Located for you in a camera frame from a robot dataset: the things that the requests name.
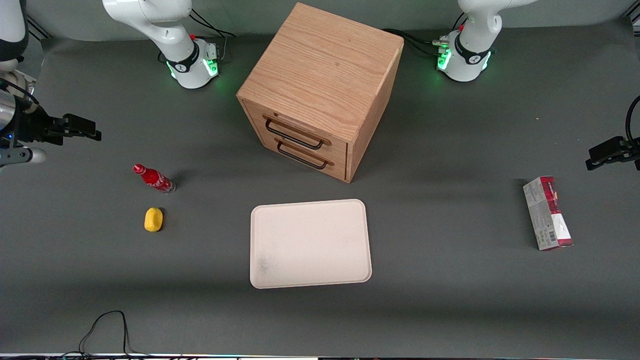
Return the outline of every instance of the drawer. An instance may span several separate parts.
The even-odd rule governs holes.
[[[318,154],[304,147],[300,147],[295,143],[283,140],[279,136],[263,138],[263,142],[264,146],[269,150],[275,151],[310,168],[324,172],[329,176],[345,181],[347,167],[344,162],[344,157],[340,161],[322,158]]]
[[[310,129],[303,129],[294,125],[282,114],[275,113],[263,106],[245,101],[255,130],[259,133],[263,143],[277,136],[287,143],[295,144],[309,154],[315,154],[323,159],[344,163],[347,156],[347,143],[330,136],[318,135]]]

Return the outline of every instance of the green led light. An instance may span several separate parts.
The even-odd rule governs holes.
[[[444,54],[440,55],[440,57],[441,59],[438,60],[438,68],[440,68],[440,70],[444,70],[449,64],[449,59],[451,59],[451,50],[447,49]]]
[[[218,62],[215,60],[202,59],[202,63],[211,77],[218,75]]]
[[[486,55],[486,60],[484,61],[484,65],[482,65],[482,69],[486,69],[486,64],[489,63],[489,58],[491,57],[491,51]]]
[[[173,69],[171,68],[171,65],[169,65],[169,62],[166,62],[166,66],[169,68],[169,71],[171,72],[171,77],[175,79],[175,74],[173,73]]]

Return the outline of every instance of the drawer handle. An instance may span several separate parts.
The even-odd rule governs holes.
[[[289,158],[292,158],[293,160],[299,161],[305,165],[308,165],[316,170],[322,170],[326,167],[326,164],[328,163],[328,161],[324,161],[322,165],[316,165],[310,161],[304,160],[303,158],[300,158],[298,156],[295,156],[294,154],[291,154],[290,152],[286,152],[284,150],[282,150],[282,142],[278,142],[278,152],[280,154],[283,154],[284,156],[287,156]]]
[[[280,136],[282,136],[283,138],[285,138],[285,139],[287,139],[287,140],[289,140],[289,141],[292,141],[292,142],[294,142],[294,143],[296,143],[296,144],[298,144],[298,145],[302,145],[302,146],[304,146],[304,147],[306,147],[306,148],[309,148],[309,149],[311,149],[311,150],[318,150],[318,149],[320,149],[320,147],[322,146],[322,144],[324,144],[324,140],[320,140],[320,142],[318,142],[318,144],[317,144],[317,145],[313,146],[313,145],[311,145],[310,143],[306,143],[306,142],[304,142],[304,141],[302,141],[302,140],[298,140],[298,139],[296,139],[296,138],[294,138],[294,137],[292,137],[292,136],[290,136],[290,135],[287,135],[287,134],[285,134],[285,133],[283,133],[283,132],[281,132],[281,131],[278,131],[278,130],[276,130],[276,129],[273,129],[272,127],[269,127],[269,125],[270,125],[271,123],[272,123],[271,119],[267,118],[267,122],[266,122],[266,124],[264,124],[264,126],[266,126],[266,127],[267,127],[267,130],[269,130],[270,132],[272,132],[272,133],[274,133],[274,134],[276,134],[276,135],[280,135]]]

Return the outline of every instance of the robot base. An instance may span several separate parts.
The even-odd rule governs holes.
[[[459,33],[458,30],[452,31],[440,37],[440,40],[447,41],[448,44],[453,44]],[[480,72],[486,69],[490,56],[491,52],[489,52],[484,59],[479,59],[480,61],[478,61],[478,63],[469,65],[465,58],[456,50],[455,46],[449,46],[440,54],[436,68],[447,74],[451,79],[466,83],[467,81],[472,81],[477,78]]]
[[[211,79],[218,75],[218,48],[216,44],[209,44],[202,39],[194,40],[199,48],[199,59],[191,66],[188,72],[174,71],[171,66],[171,76],[187,89],[197,89],[205,86]]]

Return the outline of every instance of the yellow sponge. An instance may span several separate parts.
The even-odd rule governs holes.
[[[162,211],[158,208],[149,208],[145,215],[145,229],[152,233],[160,230],[162,227]]]

